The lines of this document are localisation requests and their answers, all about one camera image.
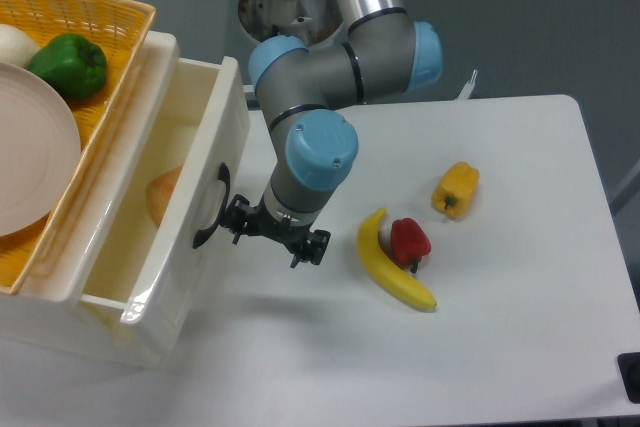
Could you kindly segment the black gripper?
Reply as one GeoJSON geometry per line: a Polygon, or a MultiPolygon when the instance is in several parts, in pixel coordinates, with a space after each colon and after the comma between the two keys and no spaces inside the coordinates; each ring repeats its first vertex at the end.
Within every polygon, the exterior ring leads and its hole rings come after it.
{"type": "Polygon", "coordinates": [[[223,209],[219,225],[233,233],[232,243],[242,236],[264,237],[281,244],[292,255],[291,269],[299,263],[319,265],[327,250],[331,233],[314,230],[313,224],[331,198],[331,191],[317,191],[301,184],[292,197],[282,199],[284,189],[269,181],[259,203],[236,194],[223,209]]]}

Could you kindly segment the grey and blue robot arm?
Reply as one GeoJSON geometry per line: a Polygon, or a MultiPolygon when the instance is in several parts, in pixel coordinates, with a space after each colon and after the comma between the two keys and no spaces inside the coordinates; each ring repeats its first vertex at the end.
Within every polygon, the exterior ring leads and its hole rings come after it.
{"type": "Polygon", "coordinates": [[[330,235],[314,222],[358,152],[341,110],[435,82],[443,53],[434,28],[413,21],[402,0],[292,1],[310,11],[291,26],[273,24],[248,63],[276,165],[260,201],[226,195],[215,226],[268,238],[295,263],[316,265],[330,235]]]}

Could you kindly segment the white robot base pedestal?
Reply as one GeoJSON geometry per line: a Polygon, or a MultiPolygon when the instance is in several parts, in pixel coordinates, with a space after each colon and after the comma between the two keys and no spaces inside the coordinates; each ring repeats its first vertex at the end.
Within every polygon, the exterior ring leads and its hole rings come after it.
{"type": "Polygon", "coordinates": [[[257,41],[247,68],[267,122],[357,102],[348,46],[317,48],[342,25],[337,6],[327,0],[240,0],[238,12],[257,41]]]}

